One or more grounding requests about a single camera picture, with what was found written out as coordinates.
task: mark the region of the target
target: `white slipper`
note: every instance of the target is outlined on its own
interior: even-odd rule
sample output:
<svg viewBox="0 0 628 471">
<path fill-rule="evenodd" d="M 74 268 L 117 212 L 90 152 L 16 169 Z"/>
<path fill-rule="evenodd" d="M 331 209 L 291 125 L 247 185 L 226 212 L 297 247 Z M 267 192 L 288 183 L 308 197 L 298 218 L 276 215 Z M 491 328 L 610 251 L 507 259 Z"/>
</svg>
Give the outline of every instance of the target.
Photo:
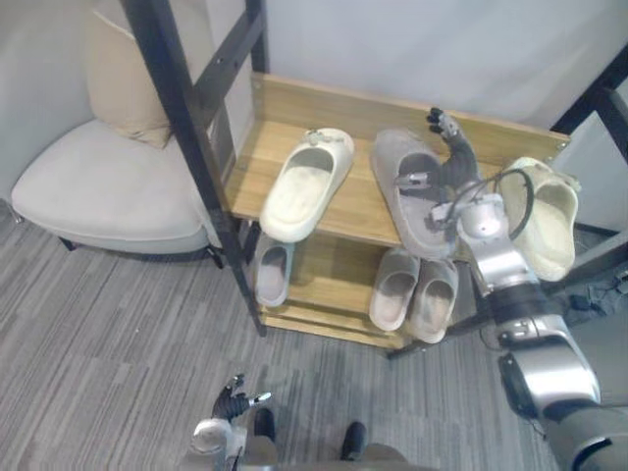
<svg viewBox="0 0 628 471">
<path fill-rule="evenodd" d="M 351 168 L 353 151 L 344 131 L 307 132 L 266 198 L 260 215 L 264 233 L 282 242 L 308 237 Z"/>
<path fill-rule="evenodd" d="M 403 324 L 419 278 L 419 267 L 419 259 L 403 248 L 391 248 L 382 257 L 369 317 L 383 331 L 395 331 Z"/>
<path fill-rule="evenodd" d="M 277 307 L 288 298 L 292 271 L 293 243 L 281 243 L 262 235 L 257 244 L 255 297 L 268 307 Z"/>
<path fill-rule="evenodd" d="M 576 250 L 573 225 L 578 212 L 580 185 L 573 177 L 555 172 L 531 157 L 517 159 L 509 168 L 523 170 L 534 187 L 530 219 L 514 240 L 532 269 L 542 280 L 556 282 L 573 265 Z M 520 175 L 508 175 L 499 182 L 508 225 L 512 231 L 525 213 L 526 187 Z"/>
<path fill-rule="evenodd" d="M 455 298 L 458 270 L 449 260 L 423 261 L 407 330 L 419 340 L 438 343 L 445 336 Z"/>
</svg>

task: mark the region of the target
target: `black shoe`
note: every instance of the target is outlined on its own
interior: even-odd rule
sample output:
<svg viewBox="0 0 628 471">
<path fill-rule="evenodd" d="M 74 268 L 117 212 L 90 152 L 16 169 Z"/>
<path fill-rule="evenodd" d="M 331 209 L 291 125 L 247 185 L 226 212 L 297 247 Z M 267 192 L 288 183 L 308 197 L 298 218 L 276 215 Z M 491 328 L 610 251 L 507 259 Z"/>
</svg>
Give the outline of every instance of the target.
<svg viewBox="0 0 628 471">
<path fill-rule="evenodd" d="M 346 429 L 340 461 L 357 461 L 366 448 L 366 427 L 362 422 L 353 422 Z"/>
<path fill-rule="evenodd" d="M 253 435 L 268 437 L 271 442 L 275 442 L 275 416 L 270 409 L 263 407 L 255 412 Z"/>
</svg>

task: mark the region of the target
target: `wooden shelf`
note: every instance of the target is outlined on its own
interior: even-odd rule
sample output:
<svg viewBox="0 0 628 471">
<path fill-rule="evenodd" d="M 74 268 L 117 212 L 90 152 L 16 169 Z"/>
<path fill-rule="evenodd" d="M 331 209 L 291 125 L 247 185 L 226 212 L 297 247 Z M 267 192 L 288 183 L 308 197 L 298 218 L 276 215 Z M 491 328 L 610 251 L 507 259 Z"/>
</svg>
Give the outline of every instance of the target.
<svg viewBox="0 0 628 471">
<path fill-rule="evenodd" d="M 288 302 L 264 309 L 267 326 L 385 348 L 410 339 L 386 333 L 368 317 L 372 286 L 387 247 L 400 245 L 369 154 L 378 131 L 407 128 L 444 160 L 439 136 L 428 131 L 430 107 L 337 90 L 286 78 L 253 79 L 257 122 L 227 183 L 232 212 L 257 220 L 282 165 L 303 134 L 339 128 L 355 142 L 353 166 L 315 232 L 297 245 Z M 555 132 L 451 113 L 473 142 L 483 176 L 491 177 L 520 156 L 545 160 L 569 138 Z"/>
<path fill-rule="evenodd" d="M 306 334 L 357 341 L 384 348 L 397 349 L 406 344 L 406 340 L 400 334 L 379 330 L 366 315 L 337 309 L 290 302 L 278 308 L 264 308 L 262 317 L 267 326 Z"/>
<path fill-rule="evenodd" d="M 294 252 L 288 299 L 368 314 L 381 246 L 315 234 Z"/>
</svg>

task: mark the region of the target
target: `beige pillow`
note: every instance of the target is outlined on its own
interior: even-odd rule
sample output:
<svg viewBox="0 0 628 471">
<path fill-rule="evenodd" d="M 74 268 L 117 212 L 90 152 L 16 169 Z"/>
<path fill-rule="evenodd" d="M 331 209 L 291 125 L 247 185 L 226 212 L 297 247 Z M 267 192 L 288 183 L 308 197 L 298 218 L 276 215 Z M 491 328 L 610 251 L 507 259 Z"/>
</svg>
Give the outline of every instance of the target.
<svg viewBox="0 0 628 471">
<path fill-rule="evenodd" d="M 213 45 L 203 0 L 172 0 L 192 80 Z M 96 118 L 124 137 L 163 148 L 171 129 L 119 0 L 98 2 L 87 19 L 85 68 Z"/>
</svg>

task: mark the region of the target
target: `chair leg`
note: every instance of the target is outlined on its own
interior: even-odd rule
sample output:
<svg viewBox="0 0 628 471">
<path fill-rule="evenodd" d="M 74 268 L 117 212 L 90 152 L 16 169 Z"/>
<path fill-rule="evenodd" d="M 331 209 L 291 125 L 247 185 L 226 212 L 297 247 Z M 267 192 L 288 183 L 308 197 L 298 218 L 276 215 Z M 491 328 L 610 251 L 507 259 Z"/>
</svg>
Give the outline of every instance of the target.
<svg viewBox="0 0 628 471">
<path fill-rule="evenodd" d="M 207 253 L 209 253 L 209 256 L 212 257 L 212 260 L 214 260 L 214 263 L 220 270 L 225 268 L 225 262 L 223 262 L 223 257 L 221 256 L 223 251 L 222 249 L 213 245 L 207 245 L 205 250 L 207 250 Z"/>
<path fill-rule="evenodd" d="M 77 247 L 66 238 L 59 237 L 59 240 L 61 241 L 61 243 L 63 243 L 64 247 L 66 247 L 69 252 L 72 252 L 77 249 Z"/>
<path fill-rule="evenodd" d="M 9 213 L 11 214 L 11 217 L 13 218 L 13 222 L 16 223 L 16 224 L 23 223 L 24 222 L 24 218 L 22 216 L 20 216 L 18 214 L 18 212 L 11 207 L 10 204 L 8 204 L 7 206 L 9 207 Z"/>
</svg>

